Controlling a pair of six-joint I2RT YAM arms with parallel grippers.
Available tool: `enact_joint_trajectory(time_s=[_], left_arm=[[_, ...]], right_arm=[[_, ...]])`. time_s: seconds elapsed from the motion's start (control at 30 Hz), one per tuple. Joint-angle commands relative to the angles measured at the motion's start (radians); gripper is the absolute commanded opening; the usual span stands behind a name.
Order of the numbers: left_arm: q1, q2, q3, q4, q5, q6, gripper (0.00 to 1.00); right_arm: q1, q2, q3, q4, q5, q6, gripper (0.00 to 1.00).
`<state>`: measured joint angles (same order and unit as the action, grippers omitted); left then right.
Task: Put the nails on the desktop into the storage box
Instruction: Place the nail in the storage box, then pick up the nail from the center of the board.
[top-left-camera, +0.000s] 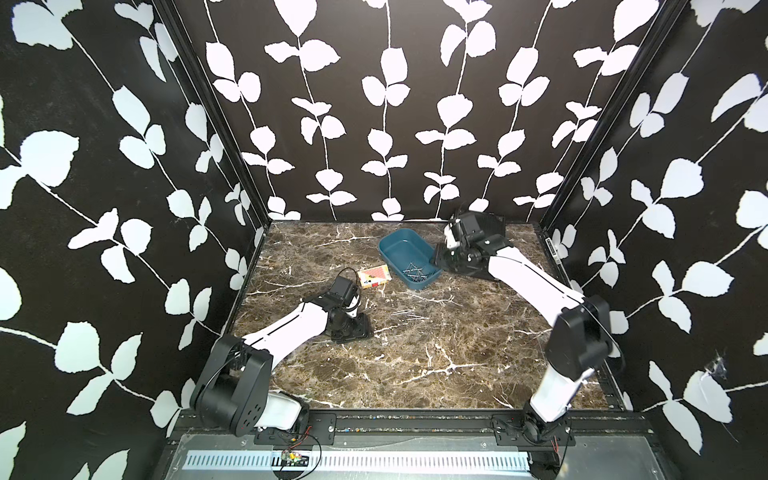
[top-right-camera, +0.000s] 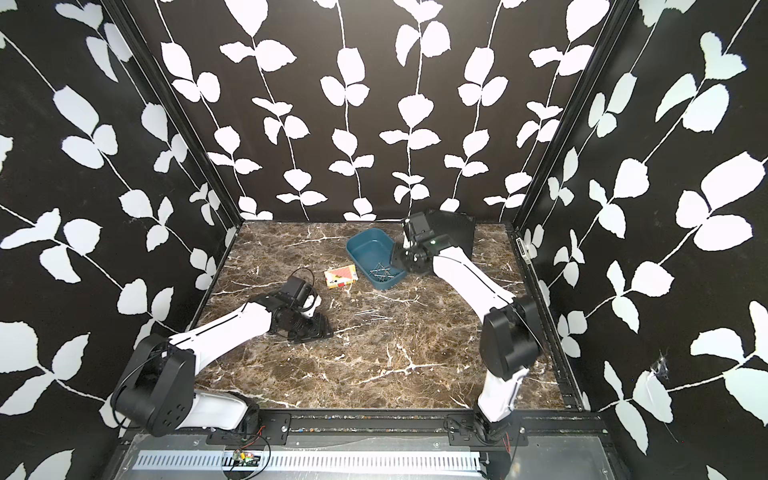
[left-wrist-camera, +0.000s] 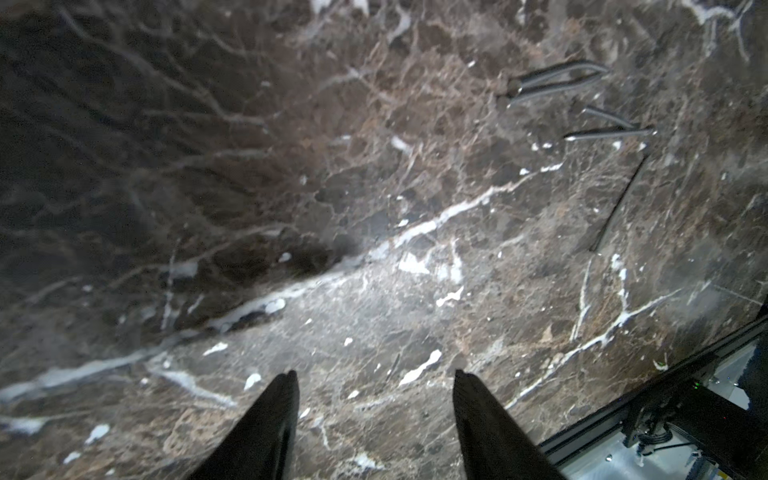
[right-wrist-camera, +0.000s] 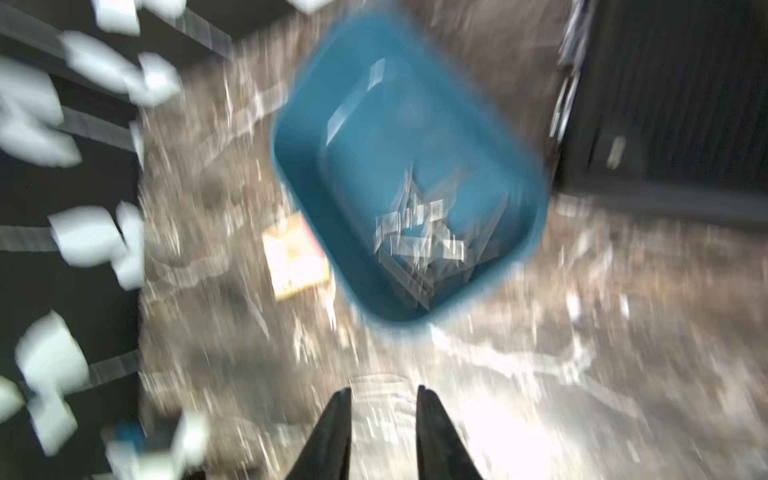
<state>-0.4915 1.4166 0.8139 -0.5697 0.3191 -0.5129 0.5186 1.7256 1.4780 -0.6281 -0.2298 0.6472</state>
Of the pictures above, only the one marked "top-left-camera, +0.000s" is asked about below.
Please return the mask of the steel nail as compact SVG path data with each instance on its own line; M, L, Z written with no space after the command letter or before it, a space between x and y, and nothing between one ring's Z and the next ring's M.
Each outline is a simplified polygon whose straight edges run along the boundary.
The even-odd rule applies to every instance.
M428 274L414 263L410 263L403 273L412 282L423 282L428 278Z

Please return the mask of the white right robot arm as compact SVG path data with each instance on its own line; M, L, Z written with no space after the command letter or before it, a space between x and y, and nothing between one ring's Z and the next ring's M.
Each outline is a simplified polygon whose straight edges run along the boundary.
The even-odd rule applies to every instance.
M599 296L586 297L556 280L500 234L458 240L446 231L444 236L435 250L439 268L506 284L550 325L545 349L548 366L527 406L539 421L556 422L567 412L582 383L614 349L607 302Z

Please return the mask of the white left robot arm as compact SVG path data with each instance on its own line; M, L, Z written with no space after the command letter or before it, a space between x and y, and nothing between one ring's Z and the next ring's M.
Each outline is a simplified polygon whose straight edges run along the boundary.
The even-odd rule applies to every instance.
M369 338L371 322L358 310L359 302L358 292L325 293L300 303L257 332L222 336L212 347L191 394L191 408L205 424L238 437L259 428L304 428L308 408L294 396L272 393L272 372L315 337L326 335L340 343Z

